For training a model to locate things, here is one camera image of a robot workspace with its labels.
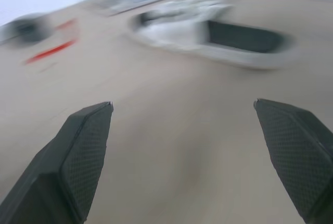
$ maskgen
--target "table surface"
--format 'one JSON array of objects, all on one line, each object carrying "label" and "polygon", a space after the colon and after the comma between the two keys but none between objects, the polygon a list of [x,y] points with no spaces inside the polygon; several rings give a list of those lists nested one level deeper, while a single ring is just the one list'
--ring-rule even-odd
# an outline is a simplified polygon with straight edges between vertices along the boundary
[{"label": "table surface", "polygon": [[234,0],[230,21],[291,34],[300,60],[246,70],[144,46],[127,20],[150,6],[104,17],[90,2],[54,12],[77,19],[73,46],[24,65],[58,43],[0,46],[0,197],[65,119],[113,101],[103,172],[87,223],[301,224],[272,164],[253,102],[306,108],[333,129],[333,4]]}]

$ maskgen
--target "white object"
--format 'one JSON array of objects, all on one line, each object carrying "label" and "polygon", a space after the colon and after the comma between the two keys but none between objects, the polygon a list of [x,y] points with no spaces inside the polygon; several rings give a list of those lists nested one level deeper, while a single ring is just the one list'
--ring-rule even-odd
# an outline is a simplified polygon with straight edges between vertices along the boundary
[{"label": "white object", "polygon": [[201,55],[248,68],[280,68],[292,61],[290,57],[297,56],[290,43],[274,53],[205,43],[208,29],[204,22],[220,19],[231,7],[224,0],[179,0],[163,3],[149,14],[157,19],[145,27],[131,28],[131,35],[149,46]]}]

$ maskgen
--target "black object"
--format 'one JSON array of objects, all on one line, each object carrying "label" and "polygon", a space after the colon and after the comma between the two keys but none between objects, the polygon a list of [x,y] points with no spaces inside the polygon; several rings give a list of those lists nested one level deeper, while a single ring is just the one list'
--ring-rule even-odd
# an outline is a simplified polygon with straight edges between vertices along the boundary
[{"label": "black object", "polygon": [[51,27],[45,15],[27,15],[20,17],[9,24],[13,36],[21,41],[35,43],[51,35]]},{"label": "black object", "polygon": [[112,112],[104,102],[70,115],[2,202],[0,223],[83,223],[104,164]]},{"label": "black object", "polygon": [[259,99],[271,161],[306,223],[333,223],[333,134],[311,112]]},{"label": "black object", "polygon": [[207,21],[208,43],[252,52],[276,52],[285,42],[278,33],[242,25]]}]

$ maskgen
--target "beige tabletop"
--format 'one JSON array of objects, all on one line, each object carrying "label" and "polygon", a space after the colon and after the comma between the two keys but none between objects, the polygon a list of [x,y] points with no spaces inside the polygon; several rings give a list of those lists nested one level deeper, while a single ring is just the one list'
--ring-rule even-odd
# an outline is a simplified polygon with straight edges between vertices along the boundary
[{"label": "beige tabletop", "polygon": [[0,197],[69,114],[113,101],[105,157],[87,223],[301,224],[272,164],[253,109],[256,98],[313,111],[333,129],[333,4],[235,0],[229,19],[291,34],[300,60],[245,70],[146,47],[127,19],[81,3],[51,14],[76,18],[73,46],[24,65],[58,43],[0,46]]}]

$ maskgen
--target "red marking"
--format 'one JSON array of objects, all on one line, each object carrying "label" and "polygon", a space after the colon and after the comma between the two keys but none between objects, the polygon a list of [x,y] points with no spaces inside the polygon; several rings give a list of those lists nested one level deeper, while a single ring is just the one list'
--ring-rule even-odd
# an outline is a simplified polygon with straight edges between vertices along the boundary
[{"label": "red marking", "polygon": [[[76,20],[72,19],[72,20],[69,20],[59,26],[57,26],[56,28],[59,29],[59,30],[64,30],[66,29],[67,27],[70,27],[70,26],[74,26],[74,24],[76,23]],[[35,55],[34,57],[28,59],[25,63],[26,64],[30,64],[30,63],[33,63],[33,62],[36,62],[38,60],[41,60],[47,56],[50,56],[52,54],[55,54],[71,45],[73,45],[76,41],[77,41],[77,36],[75,36],[73,39],[71,39],[70,41],[67,41],[63,44],[61,44],[60,46],[56,46],[50,50],[47,50],[47,51],[44,51],[44,52],[41,52],[37,55]]]}]

